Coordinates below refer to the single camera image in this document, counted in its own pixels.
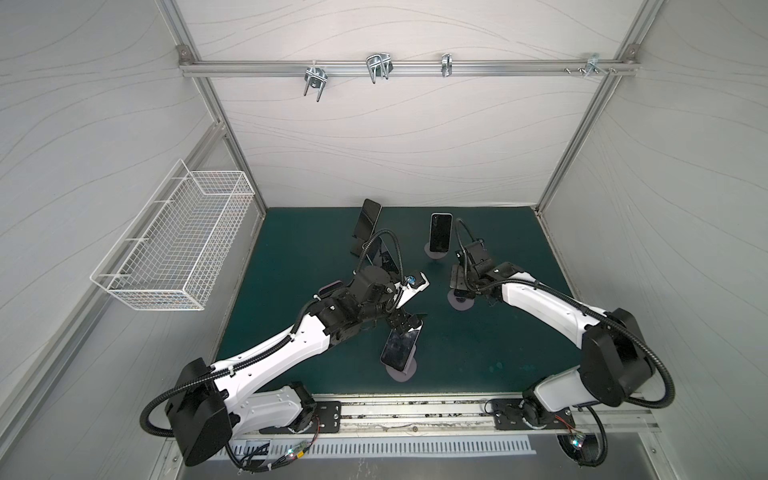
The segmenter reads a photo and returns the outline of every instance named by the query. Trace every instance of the wall hook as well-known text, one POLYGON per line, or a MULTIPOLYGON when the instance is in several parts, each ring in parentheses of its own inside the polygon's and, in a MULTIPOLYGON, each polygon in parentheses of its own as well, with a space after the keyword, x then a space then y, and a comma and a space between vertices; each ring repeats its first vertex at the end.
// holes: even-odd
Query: wall hook
POLYGON ((453 55, 445 53, 442 55, 442 76, 450 77, 453 74, 453 55))
POLYGON ((304 87, 304 96, 312 88, 319 88, 317 91, 317 100, 320 101, 320 95, 323 94, 323 89, 326 87, 328 81, 328 75, 322 68, 309 67, 304 73, 304 80, 306 80, 306 86, 304 87))
POLYGON ((392 71, 392 58, 388 53, 375 53, 366 58, 366 67, 371 75, 371 81, 376 83, 376 75, 381 75, 389 80, 389 72, 392 71))

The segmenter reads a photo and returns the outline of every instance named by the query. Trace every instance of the phone screen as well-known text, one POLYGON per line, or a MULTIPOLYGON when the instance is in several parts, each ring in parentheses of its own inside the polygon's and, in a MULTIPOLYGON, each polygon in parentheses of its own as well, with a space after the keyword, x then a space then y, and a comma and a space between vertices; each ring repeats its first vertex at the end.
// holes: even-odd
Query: phone screen
POLYGON ((447 252, 451 246, 451 224, 453 215, 432 214, 429 224, 429 250, 432 252, 447 252))
POLYGON ((381 204, 366 198, 366 201, 362 203, 362 209, 360 210, 360 216, 357 219, 353 235, 367 242, 371 235, 373 235, 373 227, 376 226, 376 221, 378 221, 381 211, 381 204))
MULTIPOLYGON (((381 211, 381 204, 378 204, 373 200, 366 198, 366 201, 362 203, 362 209, 360 209, 360 215, 357 219, 357 224, 355 225, 355 231, 352 234, 356 239, 352 245, 352 249, 349 251, 355 257, 359 257, 362 254, 362 245, 370 239, 371 235, 373 235, 373 229, 376 228, 376 222, 379 221, 379 214, 381 211)), ((370 251, 375 253, 376 250, 372 248, 370 251)))
POLYGON ((389 333, 389 338, 384 345, 384 351, 382 352, 381 362, 384 365, 391 366, 398 372, 402 372, 408 366, 408 361, 411 358, 411 351, 416 345, 416 339, 419 338, 419 333, 422 331, 422 327, 413 329, 410 332, 398 334, 395 330, 389 333))

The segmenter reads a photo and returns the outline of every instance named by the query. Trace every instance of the aluminum rail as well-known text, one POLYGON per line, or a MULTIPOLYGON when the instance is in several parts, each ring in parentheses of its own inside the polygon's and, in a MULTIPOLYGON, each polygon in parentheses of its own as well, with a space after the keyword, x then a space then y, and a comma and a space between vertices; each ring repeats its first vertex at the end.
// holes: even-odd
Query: aluminum rail
MULTIPOLYGON (((459 77, 536 77, 551 75, 582 76, 584 60, 501 60, 452 62, 452 76, 459 77)), ((594 76, 635 75, 640 64, 600 60, 594 76)), ((368 77, 364 61, 195 61, 180 65, 184 77, 304 77, 307 68, 323 69, 329 77, 368 77)), ((392 60, 393 77, 441 77, 440 61, 392 60)))

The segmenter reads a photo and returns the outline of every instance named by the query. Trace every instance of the metal clip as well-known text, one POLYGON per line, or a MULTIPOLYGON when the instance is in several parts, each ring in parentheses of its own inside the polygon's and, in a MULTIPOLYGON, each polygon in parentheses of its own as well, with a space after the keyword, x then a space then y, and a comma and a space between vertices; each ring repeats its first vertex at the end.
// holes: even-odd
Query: metal clip
POLYGON ((309 67, 304 73, 304 80, 306 80, 306 86, 304 87, 304 96, 312 88, 319 88, 317 91, 317 101, 320 101, 320 95, 323 94, 323 89, 328 81, 328 75, 322 68, 309 67))
POLYGON ((586 78, 591 74, 607 75, 608 74, 607 71, 598 67, 599 61, 600 61, 600 55, 596 53, 592 54, 592 56, 587 60, 587 64, 584 66, 584 68, 579 68, 579 71, 581 72, 581 76, 586 78))
POLYGON ((371 81, 376 83, 376 75, 381 75, 389 80, 389 72, 392 71, 392 58, 388 53, 375 53, 366 58, 366 67, 371 75, 371 81))
POLYGON ((442 54, 442 76, 450 77, 453 73, 453 55, 449 53, 442 54))

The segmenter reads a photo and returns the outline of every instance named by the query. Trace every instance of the black cable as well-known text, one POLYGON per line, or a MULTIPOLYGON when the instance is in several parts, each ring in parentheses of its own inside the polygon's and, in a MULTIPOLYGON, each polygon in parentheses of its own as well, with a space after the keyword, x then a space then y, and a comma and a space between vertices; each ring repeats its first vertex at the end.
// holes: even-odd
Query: black cable
MULTIPOLYGON (((368 251, 371 249, 371 246, 373 245, 373 241, 384 234, 389 235, 392 238, 392 242, 395 244, 395 252, 397 253, 397 262, 400 268, 400 285, 402 286, 402 288, 405 288, 406 272, 402 268, 402 252, 400 251, 400 240, 398 240, 397 235, 395 235, 395 232, 391 231, 389 228, 382 228, 381 230, 374 232, 373 235, 371 235, 371 237, 368 239, 368 241, 362 246, 362 253, 360 254, 360 259, 357 261, 357 265, 355 266, 353 273, 358 273, 360 271, 360 268, 362 268, 362 264, 366 260, 366 255, 368 255, 368 251)), ((392 313, 395 311, 398 303, 400 303, 400 299, 402 298, 403 291, 404 290, 402 289, 398 290, 397 296, 394 298, 394 302, 392 306, 386 310, 387 313, 392 313)))
MULTIPOLYGON (((306 312, 306 309, 310 307, 310 305, 315 300, 310 300, 309 302, 305 303, 304 306, 299 311, 299 315, 296 318, 296 322, 293 323, 293 327, 290 330, 291 335, 295 335, 296 332, 299 331, 299 327, 301 325, 301 319, 304 317, 304 312, 306 312)), ((256 356, 253 356, 247 360, 244 360, 243 362, 236 363, 232 369, 234 372, 238 370, 242 370, 244 368, 247 368, 254 363, 260 362, 261 360, 264 360, 268 356, 272 355, 276 351, 283 348, 285 345, 290 343, 291 341, 291 335, 286 335, 282 340, 280 340, 275 345, 271 346, 270 348, 264 350, 263 352, 259 353, 256 356)), ((141 414, 139 415, 139 426, 142 430, 144 430, 146 433, 150 435, 154 435, 156 437, 168 437, 171 438, 174 436, 174 431, 171 429, 162 429, 156 425, 154 425, 150 419, 149 415, 152 413, 153 410, 155 410, 161 403, 165 402, 169 398, 175 396, 176 394, 183 392, 187 389, 190 389, 194 386, 198 386, 202 383, 208 383, 213 382, 214 380, 220 379, 224 376, 227 376, 230 374, 230 370, 220 370, 219 372, 211 372, 206 375, 200 376, 194 380, 190 380, 189 382, 182 383, 179 386, 175 386, 172 389, 166 390, 165 392, 161 393, 160 395, 156 396, 154 399, 152 399, 147 406, 144 407, 143 410, 141 410, 141 414)))
POLYGON ((598 423, 598 428, 600 429, 600 440, 602 443, 602 447, 600 449, 600 455, 595 460, 577 460, 578 464, 583 467, 598 467, 605 462, 605 458, 608 456, 608 437, 605 435, 605 427, 603 427, 603 422, 600 421, 600 417, 598 417, 598 414, 595 413, 594 409, 590 406, 587 407, 587 410, 592 414, 594 417, 595 422, 598 423))
POLYGON ((467 227, 467 224, 466 224, 466 223, 464 223, 464 220, 463 220, 463 219, 461 219, 461 218, 456 218, 456 223, 460 223, 460 224, 462 225, 462 227, 464 227, 464 230, 467 230, 467 233, 469 233, 469 238, 471 238, 473 242, 476 242, 476 241, 477 241, 477 239, 475 238, 475 236, 474 236, 474 235, 472 235, 472 231, 469 229, 469 227, 467 227))
POLYGON ((527 286, 533 286, 534 288, 538 288, 540 290, 545 291, 546 293, 549 293, 550 295, 566 302, 568 305, 571 305, 575 308, 580 309, 585 315, 589 315, 590 317, 605 323, 613 330, 616 330, 620 334, 627 337, 632 343, 637 345, 637 348, 642 350, 647 357, 651 360, 651 362, 656 366, 656 369, 659 371, 659 375, 661 376, 662 381, 664 382, 664 396, 662 396, 658 400, 645 400, 645 399, 638 399, 634 397, 628 397, 627 402, 632 403, 637 406, 644 407, 646 409, 662 409, 664 407, 669 406, 673 401, 675 397, 675 388, 674 388, 674 381, 672 380, 672 375, 670 374, 667 367, 661 362, 661 359, 654 353, 653 350, 650 349, 648 345, 645 344, 642 340, 637 338, 637 336, 630 332, 626 327, 621 325, 619 322, 613 320, 612 318, 601 315, 600 313, 595 312, 593 309, 586 307, 583 303, 574 300, 570 298, 568 295, 565 295, 564 293, 561 293, 554 288, 551 288, 547 285, 544 285, 543 283, 536 283, 531 282, 529 280, 523 280, 523 279, 516 279, 516 278, 508 278, 506 280, 497 280, 495 282, 491 282, 488 285, 481 286, 479 290, 490 290, 493 288, 496 288, 497 286, 503 285, 505 283, 518 283, 521 285, 527 285, 527 286))
POLYGON ((462 235, 458 232, 457 225, 462 225, 464 227, 464 230, 467 230, 467 233, 469 233, 469 237, 472 239, 472 241, 475 240, 475 236, 472 235, 472 232, 469 230, 469 227, 467 227, 467 224, 464 223, 464 220, 461 218, 457 218, 456 222, 453 223, 453 233, 456 235, 456 241, 458 242, 458 248, 462 251, 462 255, 464 256, 464 284, 469 287, 470 289, 474 290, 476 293, 479 293, 477 291, 477 288, 474 285, 469 284, 469 275, 468 275, 468 268, 469 268, 469 256, 467 255, 467 249, 464 247, 464 243, 462 242, 462 235))
POLYGON ((389 228, 382 228, 381 230, 374 232, 374 234, 371 235, 368 241, 362 246, 362 253, 360 254, 360 259, 357 261, 357 265, 355 266, 353 273, 358 273, 360 271, 362 264, 366 260, 366 255, 368 255, 368 251, 373 246, 373 241, 381 237, 385 233, 392 238, 392 242, 395 244, 395 252, 397 253, 397 262, 398 262, 398 266, 400 267, 400 285, 405 286, 406 272, 402 268, 402 253, 400 252, 400 240, 397 239, 397 235, 395 235, 395 232, 391 231, 389 228))

